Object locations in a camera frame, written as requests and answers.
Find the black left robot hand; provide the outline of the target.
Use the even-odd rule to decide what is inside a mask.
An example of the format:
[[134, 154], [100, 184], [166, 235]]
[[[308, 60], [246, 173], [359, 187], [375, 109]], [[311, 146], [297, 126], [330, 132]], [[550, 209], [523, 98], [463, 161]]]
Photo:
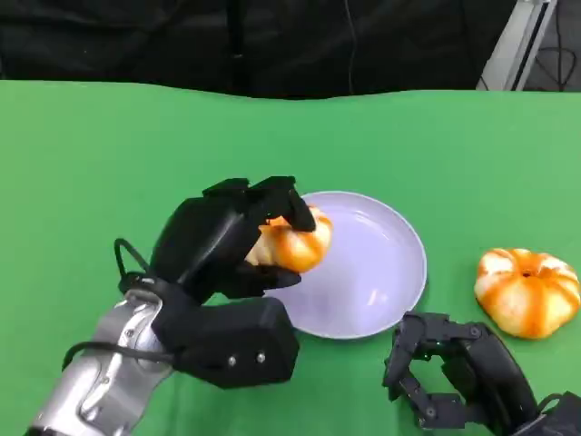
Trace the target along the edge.
[[294, 177], [271, 176], [256, 184], [246, 178], [223, 180], [176, 208], [154, 245], [150, 272], [179, 285], [199, 304], [217, 292], [240, 299], [295, 285], [298, 273], [246, 258], [261, 226], [278, 217], [296, 231], [315, 229]]

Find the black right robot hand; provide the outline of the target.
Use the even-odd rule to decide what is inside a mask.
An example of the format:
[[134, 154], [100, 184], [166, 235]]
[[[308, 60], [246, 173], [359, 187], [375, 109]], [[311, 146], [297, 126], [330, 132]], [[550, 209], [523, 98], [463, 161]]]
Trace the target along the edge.
[[[411, 372], [414, 360], [442, 359], [455, 393], [429, 393]], [[459, 430], [467, 423], [511, 435], [540, 414], [532, 389], [498, 336], [482, 322], [458, 323], [447, 314], [406, 312], [392, 336], [382, 385], [403, 398], [424, 430]]]

